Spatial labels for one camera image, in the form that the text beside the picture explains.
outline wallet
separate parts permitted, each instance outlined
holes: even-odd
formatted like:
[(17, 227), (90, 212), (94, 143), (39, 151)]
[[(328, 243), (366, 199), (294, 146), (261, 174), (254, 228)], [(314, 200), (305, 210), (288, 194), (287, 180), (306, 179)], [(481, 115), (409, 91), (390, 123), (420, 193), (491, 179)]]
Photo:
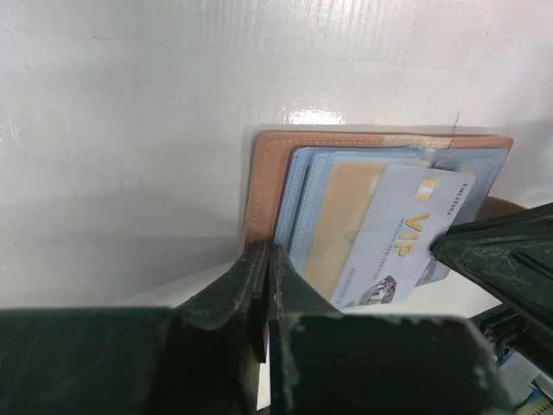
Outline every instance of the wallet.
[[(511, 145), (508, 137), (265, 133), (255, 153), (245, 243), (263, 239), (284, 246), (296, 270), (329, 300), (389, 166), (473, 176), (454, 216), (454, 224), (465, 223), (478, 213)], [(426, 257), (418, 285), (448, 273), (445, 265)]]

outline white wall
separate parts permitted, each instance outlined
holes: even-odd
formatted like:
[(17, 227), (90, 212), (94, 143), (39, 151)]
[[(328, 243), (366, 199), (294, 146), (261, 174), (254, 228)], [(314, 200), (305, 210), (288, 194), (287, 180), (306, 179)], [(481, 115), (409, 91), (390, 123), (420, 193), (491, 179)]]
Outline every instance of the white wall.
[(0, 0), (0, 305), (232, 260), (282, 124), (510, 134), (494, 194), (551, 201), (552, 28), (546, 0)]

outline white surface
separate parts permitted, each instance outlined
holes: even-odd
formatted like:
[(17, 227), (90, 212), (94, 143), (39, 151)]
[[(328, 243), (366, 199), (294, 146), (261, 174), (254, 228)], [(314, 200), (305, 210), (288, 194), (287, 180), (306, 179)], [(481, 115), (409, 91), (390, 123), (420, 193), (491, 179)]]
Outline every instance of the white surface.
[(122, 303), (231, 261), (252, 139), (284, 124), (512, 135), (493, 193), (551, 201), (552, 23), (547, 0), (0, 0), (0, 305)]

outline tan card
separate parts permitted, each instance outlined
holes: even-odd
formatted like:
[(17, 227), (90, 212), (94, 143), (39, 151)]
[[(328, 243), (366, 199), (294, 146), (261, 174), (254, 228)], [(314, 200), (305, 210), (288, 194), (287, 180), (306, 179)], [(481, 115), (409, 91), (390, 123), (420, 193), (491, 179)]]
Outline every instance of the tan card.
[(335, 166), (328, 179), (303, 277), (327, 300), (334, 293), (378, 179), (387, 164)]

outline wallet stitching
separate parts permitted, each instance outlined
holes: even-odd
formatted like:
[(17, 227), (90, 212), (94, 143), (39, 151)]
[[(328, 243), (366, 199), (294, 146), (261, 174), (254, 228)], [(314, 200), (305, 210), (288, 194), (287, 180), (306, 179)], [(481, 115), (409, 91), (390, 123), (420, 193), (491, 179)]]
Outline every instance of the wallet stitching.
[[(250, 232), (250, 240), (255, 240), (257, 236), (257, 216), (259, 214), (259, 202), (261, 201), (261, 194), (263, 193), (263, 180), (265, 176), (265, 167), (267, 165), (267, 156), (269, 155), (269, 147), (271, 147), (272, 144), (328, 144), (328, 145), (335, 145), (335, 144), (381, 144), (382, 140), (378, 141), (333, 141), (333, 142), (322, 142), (322, 141), (294, 141), (294, 140), (285, 140), (285, 141), (271, 141), (267, 144), (265, 147), (265, 154), (263, 158), (263, 164), (261, 166), (261, 177), (259, 178), (259, 186), (257, 188), (257, 200), (256, 200), (256, 209), (253, 214), (253, 222), (251, 224), (251, 232)], [(497, 141), (477, 141), (474, 140), (473, 144), (478, 145), (487, 145), (487, 144), (496, 144)]]

